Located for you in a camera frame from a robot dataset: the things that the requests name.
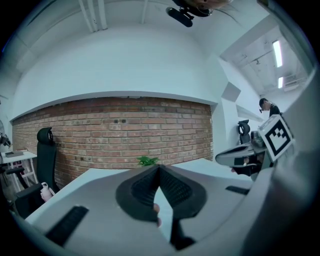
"chair headrest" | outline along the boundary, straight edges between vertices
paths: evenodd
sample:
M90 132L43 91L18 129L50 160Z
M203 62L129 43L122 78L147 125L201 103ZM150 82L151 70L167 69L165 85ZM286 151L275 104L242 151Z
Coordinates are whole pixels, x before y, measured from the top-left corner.
M36 135L38 142L45 145L52 145L54 142L54 136L51 129L52 127L45 127L40 129Z

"ceiling pipe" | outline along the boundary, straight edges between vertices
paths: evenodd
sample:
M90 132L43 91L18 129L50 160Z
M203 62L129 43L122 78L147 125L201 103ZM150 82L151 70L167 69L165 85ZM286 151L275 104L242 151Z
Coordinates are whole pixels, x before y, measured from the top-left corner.
M106 30L108 26L106 21L105 0L98 0L98 6L99 6L99 15L100 15L102 29Z
M94 1L93 0L87 0L87 2L88 2L90 15L91 15L93 31L97 32L98 31L98 26L97 26L97 19L96 19L95 8L94 8Z
M142 11L142 17L141 17L141 24L144 24L144 23L145 23L145 19L146 19L146 11L147 11L147 5L148 5L148 0L144 0L143 11Z
M91 24L90 24L90 21L88 19L87 12L86 12L86 9L85 9L85 6L84 6L84 3L82 2L82 0L79 0L79 5L80 5L80 8L81 8L84 20L85 20L90 32L93 33L94 31L93 31L93 29L91 27Z

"brick wall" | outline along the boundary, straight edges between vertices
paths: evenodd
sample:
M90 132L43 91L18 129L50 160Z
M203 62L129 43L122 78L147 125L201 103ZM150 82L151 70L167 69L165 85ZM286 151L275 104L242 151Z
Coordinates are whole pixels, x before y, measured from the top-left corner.
M172 165L213 159L209 105L164 98L94 98L66 102L13 121L14 149L37 153L37 132L52 127L55 177L63 187L89 168L130 169L136 157Z

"office chair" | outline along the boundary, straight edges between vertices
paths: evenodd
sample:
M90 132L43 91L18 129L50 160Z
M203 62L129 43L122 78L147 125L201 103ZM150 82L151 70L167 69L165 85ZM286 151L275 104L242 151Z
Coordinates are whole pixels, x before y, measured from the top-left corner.
M37 158L36 158L36 176L39 183L28 187L21 176L23 167L6 170L6 174L15 174L19 179L24 190L16 194L15 207L22 218L28 217L36 209L44 204L41 198L41 189L43 182L47 183L55 193L59 188L55 182L55 163L57 155L57 146L53 141L52 127L46 127L39 130L37 133Z

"chair armrest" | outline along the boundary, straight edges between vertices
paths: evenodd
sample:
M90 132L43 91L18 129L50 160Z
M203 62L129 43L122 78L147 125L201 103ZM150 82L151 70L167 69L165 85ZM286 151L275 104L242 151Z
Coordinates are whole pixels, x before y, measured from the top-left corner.
M16 173L21 173L25 170L23 167L18 167L18 168L13 168L13 169L7 169L5 171L6 174L16 174Z
M43 189L43 186L41 183L37 183L35 185L32 185L30 187L27 187L26 189L16 193L16 197L17 198L27 198L30 195L34 194L34 193L39 193L40 191Z

